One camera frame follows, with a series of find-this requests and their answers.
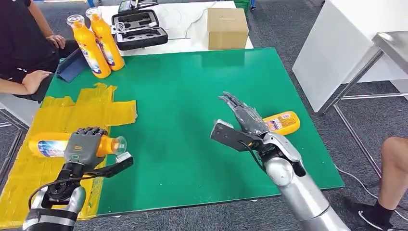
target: cardboard box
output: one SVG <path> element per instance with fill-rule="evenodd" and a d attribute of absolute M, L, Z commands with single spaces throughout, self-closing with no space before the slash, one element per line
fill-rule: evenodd
<path fill-rule="evenodd" d="M 244 49 L 248 25 L 243 9 L 209 8 L 207 19 L 208 49 Z"/>

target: bottle cap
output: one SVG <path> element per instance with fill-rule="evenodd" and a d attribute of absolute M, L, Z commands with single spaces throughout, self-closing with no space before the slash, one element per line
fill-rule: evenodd
<path fill-rule="evenodd" d="M 112 151 L 116 155 L 120 155 L 120 154 L 126 152 L 127 146 L 128 146 L 128 144 L 127 144 L 127 141 L 126 141 L 125 137 L 119 136 L 119 137 L 115 138 L 115 142 L 113 142 L 113 144 L 112 144 Z"/>
<path fill-rule="evenodd" d="M 100 20 L 102 19 L 102 12 L 101 10 L 99 10 L 99 8 L 97 7 L 92 7 L 87 9 L 87 11 L 85 12 L 85 15 L 91 20 L 91 21 L 95 21 L 95 20 Z"/>
<path fill-rule="evenodd" d="M 80 28 L 85 25 L 85 19 L 82 15 L 74 14 L 66 19 L 66 23 L 72 28 Z"/>

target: yellow plastic sheet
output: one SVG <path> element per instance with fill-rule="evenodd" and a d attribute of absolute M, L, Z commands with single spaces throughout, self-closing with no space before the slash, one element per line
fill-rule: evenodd
<path fill-rule="evenodd" d="M 37 111 L 34 121 L 17 154 L 16 161 L 0 196 L 0 229 L 19 227 L 28 213 L 30 194 L 43 184 L 56 179 L 64 164 L 63 158 L 46 158 L 32 155 L 28 140 L 39 132 L 73 132 L 78 128 L 134 123 L 136 101 L 112 102 L 116 87 L 96 84 L 95 88 L 82 89 L 76 103 L 68 96 L 62 99 L 47 97 Z M 105 161 L 98 167 L 105 166 Z M 83 180 L 87 192 L 79 219 L 96 215 L 102 190 L 102 178 Z"/>

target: black case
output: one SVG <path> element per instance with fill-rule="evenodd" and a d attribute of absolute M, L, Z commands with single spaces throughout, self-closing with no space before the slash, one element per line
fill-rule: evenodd
<path fill-rule="evenodd" d="M 159 27 L 159 20 L 153 10 L 130 10 L 123 13 L 118 13 L 112 16 L 112 25 L 117 22 L 125 23 L 125 30 L 139 29 L 134 32 L 117 32 L 115 34 L 115 42 L 118 48 L 122 51 L 128 51 L 136 48 L 156 46 L 168 42 L 168 35 L 166 31 Z M 157 25 L 145 29 L 149 23 L 156 22 Z M 118 36 L 125 35 L 123 41 L 118 41 Z"/>

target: knee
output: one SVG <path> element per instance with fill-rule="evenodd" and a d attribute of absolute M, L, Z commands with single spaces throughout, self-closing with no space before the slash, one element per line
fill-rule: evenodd
<path fill-rule="evenodd" d="M 381 146 L 383 162 L 406 162 L 408 159 L 408 140 L 401 137 L 389 137 Z"/>

